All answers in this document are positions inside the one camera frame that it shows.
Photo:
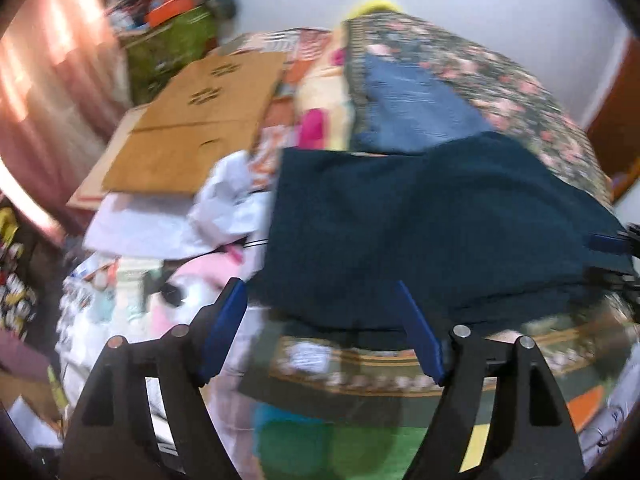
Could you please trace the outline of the dark navy pants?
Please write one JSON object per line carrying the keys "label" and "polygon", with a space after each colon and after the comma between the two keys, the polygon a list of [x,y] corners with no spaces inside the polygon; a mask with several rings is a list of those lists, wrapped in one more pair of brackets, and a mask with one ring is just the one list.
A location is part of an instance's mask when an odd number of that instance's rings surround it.
{"label": "dark navy pants", "polygon": [[500,133],[416,156],[283,153],[253,296],[329,330],[398,330],[396,286],[485,333],[563,311],[586,294],[591,234],[620,222]]}

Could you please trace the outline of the floral dark green bedspread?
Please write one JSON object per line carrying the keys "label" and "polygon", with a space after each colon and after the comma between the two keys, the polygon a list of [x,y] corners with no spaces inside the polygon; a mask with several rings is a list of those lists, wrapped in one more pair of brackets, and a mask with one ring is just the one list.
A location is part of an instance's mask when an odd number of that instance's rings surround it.
{"label": "floral dark green bedspread", "polygon": [[[585,135],[556,99],[522,66],[420,18],[375,13],[338,26],[343,31],[346,116],[329,119],[326,146],[346,148],[363,108],[367,54],[431,70],[476,106],[497,130],[522,141],[565,182],[610,203],[605,176]],[[608,296],[573,314],[530,322],[577,427],[602,408],[637,339],[620,298]],[[242,393],[297,414],[331,422],[384,425],[388,408],[400,423],[428,424],[442,392],[410,351],[343,349],[326,339],[288,336],[270,318],[254,343]]]}

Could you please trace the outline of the white crumpled clothes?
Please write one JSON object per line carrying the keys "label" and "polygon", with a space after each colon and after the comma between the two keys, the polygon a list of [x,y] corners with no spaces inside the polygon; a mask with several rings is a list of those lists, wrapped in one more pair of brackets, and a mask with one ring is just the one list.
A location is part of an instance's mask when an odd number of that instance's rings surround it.
{"label": "white crumpled clothes", "polygon": [[110,193],[82,247],[105,255],[182,260],[236,242],[266,224],[271,194],[252,190],[248,153],[212,167],[195,196]]}

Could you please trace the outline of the blue jeans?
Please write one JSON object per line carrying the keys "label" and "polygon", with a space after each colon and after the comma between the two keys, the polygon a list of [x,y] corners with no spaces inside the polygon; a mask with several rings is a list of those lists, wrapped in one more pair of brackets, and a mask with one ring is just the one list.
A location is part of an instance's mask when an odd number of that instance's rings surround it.
{"label": "blue jeans", "polygon": [[412,155],[492,129],[483,114],[430,70],[368,54],[355,152]]}

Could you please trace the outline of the brown cardboard sheet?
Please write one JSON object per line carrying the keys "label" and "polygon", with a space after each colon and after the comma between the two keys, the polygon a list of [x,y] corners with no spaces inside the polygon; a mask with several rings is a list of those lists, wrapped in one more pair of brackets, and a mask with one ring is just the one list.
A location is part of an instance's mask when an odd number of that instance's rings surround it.
{"label": "brown cardboard sheet", "polygon": [[287,58],[214,53],[186,66],[125,114],[67,205],[97,210],[108,192],[194,195],[218,160],[253,147]]}

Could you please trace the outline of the colourful striped quilt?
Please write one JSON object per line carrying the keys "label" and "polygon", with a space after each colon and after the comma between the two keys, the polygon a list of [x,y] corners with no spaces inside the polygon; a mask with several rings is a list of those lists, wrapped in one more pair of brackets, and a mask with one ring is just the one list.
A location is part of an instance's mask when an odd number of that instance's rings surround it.
{"label": "colourful striped quilt", "polygon": [[210,50],[206,61],[245,62],[251,58],[277,61],[278,79],[270,107],[262,116],[265,127],[295,126],[304,122],[308,110],[321,110],[325,120],[346,116],[343,77],[343,31],[322,28],[291,28],[255,32],[234,38]]}

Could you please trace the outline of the yellow curved tube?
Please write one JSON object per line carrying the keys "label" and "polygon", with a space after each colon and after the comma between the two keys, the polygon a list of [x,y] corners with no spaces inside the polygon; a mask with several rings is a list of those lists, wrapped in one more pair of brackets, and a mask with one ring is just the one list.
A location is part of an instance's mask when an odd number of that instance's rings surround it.
{"label": "yellow curved tube", "polygon": [[347,14],[348,20],[376,12],[401,12],[401,6],[394,0],[363,0]]}

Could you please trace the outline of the pink orange curtain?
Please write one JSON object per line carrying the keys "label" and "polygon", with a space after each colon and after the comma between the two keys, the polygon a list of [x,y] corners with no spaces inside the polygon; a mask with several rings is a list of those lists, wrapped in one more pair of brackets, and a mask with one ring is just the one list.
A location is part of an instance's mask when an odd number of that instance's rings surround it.
{"label": "pink orange curtain", "polygon": [[1,188],[70,234],[91,214],[67,202],[130,105],[105,11],[106,0],[1,0]]}

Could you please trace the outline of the green fabric storage bin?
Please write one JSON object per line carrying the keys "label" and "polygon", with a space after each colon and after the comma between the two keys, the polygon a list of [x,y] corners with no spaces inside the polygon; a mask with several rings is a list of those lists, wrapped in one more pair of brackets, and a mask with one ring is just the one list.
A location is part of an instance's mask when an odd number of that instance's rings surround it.
{"label": "green fabric storage bin", "polygon": [[122,37],[134,105],[153,101],[183,67],[206,55],[217,42],[217,30],[213,14],[198,6],[144,34]]}

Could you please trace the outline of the orange box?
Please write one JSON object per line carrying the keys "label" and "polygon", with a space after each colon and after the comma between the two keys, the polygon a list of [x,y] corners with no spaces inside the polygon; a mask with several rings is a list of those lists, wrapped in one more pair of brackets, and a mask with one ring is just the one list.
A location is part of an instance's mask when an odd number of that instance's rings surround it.
{"label": "orange box", "polygon": [[168,0],[146,14],[146,24],[150,27],[160,26],[180,14],[189,12],[194,6],[194,0]]}

